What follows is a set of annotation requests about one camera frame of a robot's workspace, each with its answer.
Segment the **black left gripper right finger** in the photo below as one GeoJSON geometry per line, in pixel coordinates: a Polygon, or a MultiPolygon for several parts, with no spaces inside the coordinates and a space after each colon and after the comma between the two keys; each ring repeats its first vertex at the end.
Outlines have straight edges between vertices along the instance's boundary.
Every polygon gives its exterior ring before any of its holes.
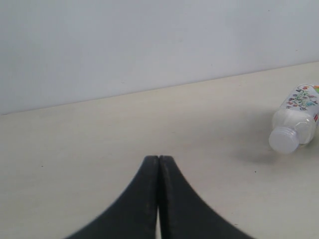
{"type": "Polygon", "coordinates": [[[159,157],[159,223],[163,239],[250,239],[210,208],[171,156],[159,157]]]}

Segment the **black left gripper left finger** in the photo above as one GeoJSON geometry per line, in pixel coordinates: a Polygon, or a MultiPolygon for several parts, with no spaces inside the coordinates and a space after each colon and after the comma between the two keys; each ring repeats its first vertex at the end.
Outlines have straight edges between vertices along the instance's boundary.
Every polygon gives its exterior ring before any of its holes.
{"type": "Polygon", "coordinates": [[[100,216],[70,239],[155,239],[159,158],[144,158],[135,177],[100,216]]]}

